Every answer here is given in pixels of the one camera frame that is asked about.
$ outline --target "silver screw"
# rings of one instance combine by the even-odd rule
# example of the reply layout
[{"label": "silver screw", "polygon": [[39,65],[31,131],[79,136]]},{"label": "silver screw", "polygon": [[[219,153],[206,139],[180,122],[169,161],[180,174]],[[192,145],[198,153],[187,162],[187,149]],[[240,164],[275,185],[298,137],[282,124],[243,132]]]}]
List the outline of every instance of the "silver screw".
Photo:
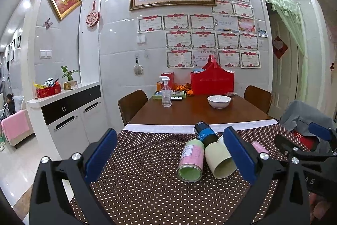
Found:
[{"label": "silver screw", "polygon": [[299,159],[298,158],[292,158],[292,163],[294,164],[299,164]]},{"label": "silver screw", "polygon": [[73,160],[79,160],[79,159],[81,158],[81,154],[80,154],[80,153],[75,153],[75,154],[73,154],[73,155],[71,156],[71,158],[72,158]]},{"label": "silver screw", "polygon": [[260,159],[267,160],[269,158],[269,155],[266,153],[261,153],[260,154]]},{"label": "silver screw", "polygon": [[41,162],[43,164],[47,163],[48,161],[49,161],[49,157],[47,157],[47,156],[44,156],[43,158],[41,158]]}]

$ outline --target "cream colored cup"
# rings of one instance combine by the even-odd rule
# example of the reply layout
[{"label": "cream colored cup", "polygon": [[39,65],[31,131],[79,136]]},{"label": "cream colored cup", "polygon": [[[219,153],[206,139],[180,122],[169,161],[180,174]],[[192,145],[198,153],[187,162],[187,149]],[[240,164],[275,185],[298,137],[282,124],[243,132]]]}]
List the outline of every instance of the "cream colored cup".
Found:
[{"label": "cream colored cup", "polygon": [[225,144],[219,140],[205,148],[205,156],[213,176],[221,179],[233,174],[236,165]]}]

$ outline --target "blue label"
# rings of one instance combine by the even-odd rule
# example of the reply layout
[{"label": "blue label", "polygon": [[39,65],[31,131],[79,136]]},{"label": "blue label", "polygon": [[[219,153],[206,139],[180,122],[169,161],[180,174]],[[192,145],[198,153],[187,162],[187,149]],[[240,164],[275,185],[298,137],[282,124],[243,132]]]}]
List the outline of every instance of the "blue label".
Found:
[{"label": "blue label", "polygon": [[209,136],[209,135],[215,135],[215,132],[213,132],[213,130],[210,129],[210,128],[203,129],[203,130],[199,133],[198,139],[199,139],[200,141],[203,141],[203,140],[204,140],[207,136]]}]

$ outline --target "brown tablecloth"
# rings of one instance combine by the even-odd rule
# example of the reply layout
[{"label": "brown tablecloth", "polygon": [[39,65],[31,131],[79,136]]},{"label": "brown tablecloth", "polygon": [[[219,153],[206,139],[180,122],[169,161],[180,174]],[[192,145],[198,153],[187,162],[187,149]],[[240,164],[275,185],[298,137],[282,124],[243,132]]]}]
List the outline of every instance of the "brown tablecloth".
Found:
[{"label": "brown tablecloth", "polygon": [[[274,159],[286,160],[274,146],[277,133],[302,147],[279,124],[238,131],[243,140],[257,140]],[[185,143],[192,138],[194,134],[122,131],[118,135],[115,151],[99,180],[91,185],[116,224],[220,225],[228,219],[245,196],[249,183],[237,170],[225,179],[214,178],[205,160],[200,181],[180,181],[176,169]],[[271,183],[253,221],[263,217],[276,185],[276,181]],[[71,206],[76,217],[87,223],[75,198]]]}]

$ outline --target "black hair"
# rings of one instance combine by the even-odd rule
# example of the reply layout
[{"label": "black hair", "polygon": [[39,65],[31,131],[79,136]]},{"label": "black hair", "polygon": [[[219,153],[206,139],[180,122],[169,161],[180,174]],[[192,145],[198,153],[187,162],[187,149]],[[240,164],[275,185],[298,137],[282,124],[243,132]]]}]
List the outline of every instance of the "black hair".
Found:
[{"label": "black hair", "polygon": [[7,97],[9,100],[13,100],[13,94],[7,94],[6,97]]}]

